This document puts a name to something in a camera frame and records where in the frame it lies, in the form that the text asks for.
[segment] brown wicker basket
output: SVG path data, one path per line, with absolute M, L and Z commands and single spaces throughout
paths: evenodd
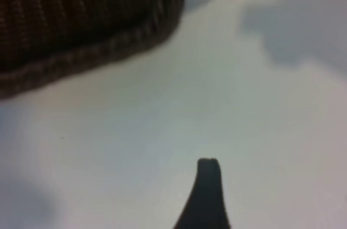
M 183 0 L 0 0 L 0 98 L 164 41 Z

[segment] wicker basket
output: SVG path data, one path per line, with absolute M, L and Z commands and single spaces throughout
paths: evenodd
M 0 98 L 164 41 L 183 0 L 0 0 Z

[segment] black object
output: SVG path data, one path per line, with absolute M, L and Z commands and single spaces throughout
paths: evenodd
M 189 200 L 175 229 L 230 229 L 216 159 L 201 159 Z

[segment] white table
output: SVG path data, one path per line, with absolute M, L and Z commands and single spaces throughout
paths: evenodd
M 200 157 L 234 229 L 347 228 L 346 38 L 347 0 L 188 0 L 165 45 L 2 102 L 0 228 L 172 228 Z

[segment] dark pointed object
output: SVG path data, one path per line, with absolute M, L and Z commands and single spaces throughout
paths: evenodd
M 175 229 L 230 228 L 219 163 L 216 159 L 201 159 L 194 187 Z

